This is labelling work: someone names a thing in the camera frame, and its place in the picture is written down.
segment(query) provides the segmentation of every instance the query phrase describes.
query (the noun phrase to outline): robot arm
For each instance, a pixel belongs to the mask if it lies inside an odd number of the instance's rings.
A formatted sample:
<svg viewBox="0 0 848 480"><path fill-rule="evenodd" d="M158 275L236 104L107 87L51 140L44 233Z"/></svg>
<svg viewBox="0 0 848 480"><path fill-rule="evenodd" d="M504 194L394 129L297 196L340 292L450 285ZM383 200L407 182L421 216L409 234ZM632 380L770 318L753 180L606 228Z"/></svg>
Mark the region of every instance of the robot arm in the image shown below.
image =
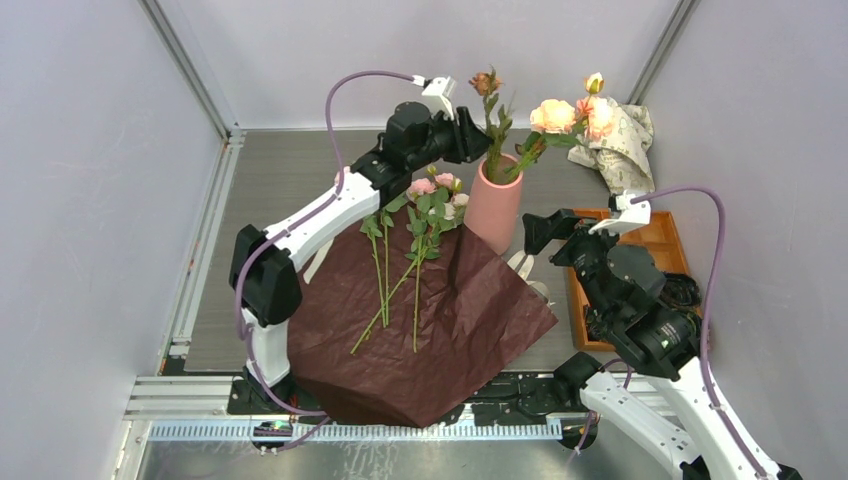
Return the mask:
<svg viewBox="0 0 848 480"><path fill-rule="evenodd" d="M378 135L377 145L345 174L341 192L331 188L291 217L262 231L248 225L236 237L229 277L233 288L257 248L298 224L259 255L244 279L242 312L253 325L253 352L270 387L289 373L286 320L302 300L297 273L306 261L345 228L402 195L415 171L440 158L471 163L491 145L492 140L474 125L467 108L454 111L449 98L454 80L414 78L413 83L424 88L421 103L397 106L386 131ZM323 204L326 207L319 211ZM247 369L255 378L253 363L248 362Z"/></svg>
<svg viewBox="0 0 848 480"><path fill-rule="evenodd" d="M571 210L550 217L525 215L525 251L541 252L551 240L564 240L551 257L557 266L572 267L600 325L596 332L619 356L645 375L676 412L685 427L674 425L617 388L609 373L591 356L578 353L554 372L563 396L612 420L667 465L672 478L754 479L756 471L712 409L700 371L697 324L665 305L659 294L665 277L648 251L617 245L619 236L650 222L647 202L631 204L637 192L611 199L613 218L596 222ZM722 407L770 479L799 479L778 465L756 444L732 408Z"/></svg>

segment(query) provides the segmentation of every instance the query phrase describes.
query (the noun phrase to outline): orange rose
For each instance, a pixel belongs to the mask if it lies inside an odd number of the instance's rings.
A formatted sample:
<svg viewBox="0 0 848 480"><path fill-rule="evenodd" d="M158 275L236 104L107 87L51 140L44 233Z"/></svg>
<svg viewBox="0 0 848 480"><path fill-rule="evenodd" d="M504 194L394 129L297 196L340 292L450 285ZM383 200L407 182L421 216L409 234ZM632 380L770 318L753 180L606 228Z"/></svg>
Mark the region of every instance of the orange rose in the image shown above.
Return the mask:
<svg viewBox="0 0 848 480"><path fill-rule="evenodd" d="M605 98L592 97L589 100L589 126L586 137L597 142L612 133L613 111Z"/></svg>
<svg viewBox="0 0 848 480"><path fill-rule="evenodd" d="M565 100L545 100L530 112L530 125L537 132L569 133L575 120L574 107Z"/></svg>

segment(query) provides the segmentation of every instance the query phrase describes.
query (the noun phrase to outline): green stem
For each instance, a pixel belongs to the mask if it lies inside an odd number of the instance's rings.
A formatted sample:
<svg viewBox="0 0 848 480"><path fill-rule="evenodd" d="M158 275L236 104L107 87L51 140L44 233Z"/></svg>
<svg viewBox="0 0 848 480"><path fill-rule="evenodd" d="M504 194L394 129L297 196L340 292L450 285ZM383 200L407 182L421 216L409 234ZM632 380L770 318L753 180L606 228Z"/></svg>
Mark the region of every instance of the green stem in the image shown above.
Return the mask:
<svg viewBox="0 0 848 480"><path fill-rule="evenodd" d="M386 222L383 222L383 249L385 250L386 257L386 271L384 276L384 281L386 282L385 292L389 292L389 226L386 225ZM383 327L389 326L389 302L385 302L385 306L383 307L385 313L383 314Z"/></svg>
<svg viewBox="0 0 848 480"><path fill-rule="evenodd" d="M386 309L385 309L384 305L386 303L386 300L385 300L385 293L383 293L383 279L381 278L381 275L380 275L380 257L377 256L377 240L374 237L371 237L371 248L374 251L374 264L377 266L377 290L379 290L379 292L380 292L380 312L383 314L382 315L383 316L383 327L385 327L386 326Z"/></svg>
<svg viewBox="0 0 848 480"><path fill-rule="evenodd" d="M409 274L412 273L412 269L415 268L416 263L418 262L412 262L409 265L409 268L406 269L406 272L403 274L403 276L400 277L400 280L398 280L398 283L395 285L395 288L392 289L391 293L386 295L386 302L392 299L392 297L395 295L395 292L397 292L397 289L400 288L401 284L406 281L407 277L409 277ZM354 345L353 348L350 350L351 355L356 353L356 349L359 348L359 345L362 343L362 341L365 340L366 337L368 337L368 334L371 332L371 328L374 326L375 323L377 323L377 319L380 318L380 313L382 311L383 310L380 309L379 312L374 314L374 317L371 319L371 322L369 322L368 326L365 327L365 331L362 332L362 335L359 336L359 340L356 342L356 345Z"/></svg>
<svg viewBox="0 0 848 480"><path fill-rule="evenodd" d="M412 351L418 353L418 297L421 291L421 263L424 261L426 253L424 243L421 241L423 237L418 237L418 259L415 261L415 316L412 319Z"/></svg>

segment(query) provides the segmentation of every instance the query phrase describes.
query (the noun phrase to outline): artificial flower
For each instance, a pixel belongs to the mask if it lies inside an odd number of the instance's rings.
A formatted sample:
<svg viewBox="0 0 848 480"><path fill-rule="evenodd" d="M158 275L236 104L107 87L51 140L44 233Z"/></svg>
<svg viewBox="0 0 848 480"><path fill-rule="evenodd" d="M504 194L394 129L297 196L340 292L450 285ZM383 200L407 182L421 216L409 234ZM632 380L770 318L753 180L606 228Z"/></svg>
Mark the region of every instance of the artificial flower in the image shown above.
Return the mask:
<svg viewBox="0 0 848 480"><path fill-rule="evenodd" d="M412 201L421 195L427 195L436 191L436 185L426 178L420 178L409 186L406 196Z"/></svg>
<svg viewBox="0 0 848 480"><path fill-rule="evenodd" d="M436 184L445 188L453 189L456 177L452 173L440 173L434 177Z"/></svg>
<svg viewBox="0 0 848 480"><path fill-rule="evenodd" d="M586 97L577 100L577 117L583 118L592 111L592 102L596 97Z"/></svg>
<svg viewBox="0 0 848 480"><path fill-rule="evenodd" d="M497 92L498 89L501 88L501 85L503 85L501 79L496 77L495 88L490 92L489 88L491 87L491 76L486 72L480 72L477 75L474 75L468 83L474 87L474 90L477 90L477 93L480 94L480 96Z"/></svg>
<svg viewBox="0 0 848 480"><path fill-rule="evenodd" d="M597 95L604 89L604 77L601 75L601 72L596 72L588 77L585 80L586 91L592 95Z"/></svg>
<svg viewBox="0 0 848 480"><path fill-rule="evenodd" d="M451 203L454 207L464 207L468 205L468 195L464 193L457 193L451 198Z"/></svg>
<svg viewBox="0 0 848 480"><path fill-rule="evenodd" d="M574 107L565 100L545 100L530 112L530 125L536 132L569 133L575 120Z"/></svg>
<svg viewBox="0 0 848 480"><path fill-rule="evenodd" d="M589 105L589 126L586 128L586 137L597 142L612 133L613 111L605 98L592 97Z"/></svg>

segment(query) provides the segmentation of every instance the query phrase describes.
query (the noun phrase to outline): orange tray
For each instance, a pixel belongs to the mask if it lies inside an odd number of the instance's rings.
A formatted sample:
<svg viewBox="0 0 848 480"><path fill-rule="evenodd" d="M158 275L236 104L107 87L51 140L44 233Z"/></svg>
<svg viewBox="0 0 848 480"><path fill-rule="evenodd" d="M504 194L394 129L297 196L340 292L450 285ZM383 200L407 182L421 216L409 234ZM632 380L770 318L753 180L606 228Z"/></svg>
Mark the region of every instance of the orange tray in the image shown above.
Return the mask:
<svg viewBox="0 0 848 480"><path fill-rule="evenodd" d="M583 217L593 217L599 220L609 218L606 209L576 209L574 213ZM689 266L677 236L677 228L671 212L651 213L651 223L621 237L621 244L641 245L648 249L654 257L657 268L663 272L685 273L689 275ZM586 319L583 317L584 308L589 304L586 294L573 268L568 268L568 286L571 291L571 321L574 323L574 346L582 351L614 352L615 348L607 342L589 339Z"/></svg>

